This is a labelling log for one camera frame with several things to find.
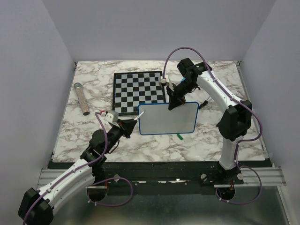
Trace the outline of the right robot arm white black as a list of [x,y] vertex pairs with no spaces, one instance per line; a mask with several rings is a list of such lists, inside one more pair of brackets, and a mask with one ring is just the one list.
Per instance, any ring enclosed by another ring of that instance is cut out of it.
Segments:
[[204,62],[194,64],[190,58],[181,60],[177,65],[183,80],[178,84],[167,86],[169,110],[186,103],[185,95],[199,87],[205,90],[219,107],[223,116],[217,124],[223,137],[223,147],[216,171],[218,182],[225,184],[233,178],[231,169],[236,167],[239,148],[236,146],[251,127],[252,109],[250,101],[242,101],[225,87],[215,76],[212,68]]

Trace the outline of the blue framed whiteboard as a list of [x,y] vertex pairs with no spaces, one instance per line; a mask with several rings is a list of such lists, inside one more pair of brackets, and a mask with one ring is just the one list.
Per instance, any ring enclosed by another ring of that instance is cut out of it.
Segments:
[[172,110],[168,103],[138,105],[138,113],[145,113],[138,119],[141,135],[189,134],[195,130],[198,102],[186,102]]

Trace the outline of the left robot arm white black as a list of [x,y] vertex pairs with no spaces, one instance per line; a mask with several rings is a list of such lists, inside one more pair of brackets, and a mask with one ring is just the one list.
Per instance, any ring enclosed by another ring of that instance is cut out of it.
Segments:
[[121,137],[130,138],[136,119],[117,120],[109,131],[104,127],[95,131],[87,149],[63,174],[38,190],[30,188],[23,196],[18,216],[25,225],[49,225],[54,214],[80,190],[99,184],[108,188],[107,178],[102,168],[105,154],[120,141]]

